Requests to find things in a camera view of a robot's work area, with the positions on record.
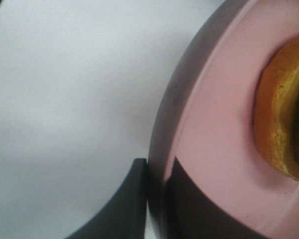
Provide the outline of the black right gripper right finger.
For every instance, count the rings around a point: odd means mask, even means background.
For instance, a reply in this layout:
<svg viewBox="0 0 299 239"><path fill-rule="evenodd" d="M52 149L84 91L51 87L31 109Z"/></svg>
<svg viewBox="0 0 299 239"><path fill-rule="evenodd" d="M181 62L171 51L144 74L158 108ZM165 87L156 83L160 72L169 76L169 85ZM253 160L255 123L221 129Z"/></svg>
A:
<svg viewBox="0 0 299 239"><path fill-rule="evenodd" d="M265 239L218 207L176 158L164 197L168 239Z"/></svg>

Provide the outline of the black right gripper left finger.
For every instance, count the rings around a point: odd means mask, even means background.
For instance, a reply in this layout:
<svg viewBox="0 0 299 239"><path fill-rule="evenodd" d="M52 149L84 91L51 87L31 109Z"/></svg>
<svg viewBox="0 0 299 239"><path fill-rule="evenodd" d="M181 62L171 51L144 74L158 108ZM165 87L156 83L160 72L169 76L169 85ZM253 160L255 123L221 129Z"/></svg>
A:
<svg viewBox="0 0 299 239"><path fill-rule="evenodd" d="M147 217L147 160L133 160L119 189L70 239L143 239Z"/></svg>

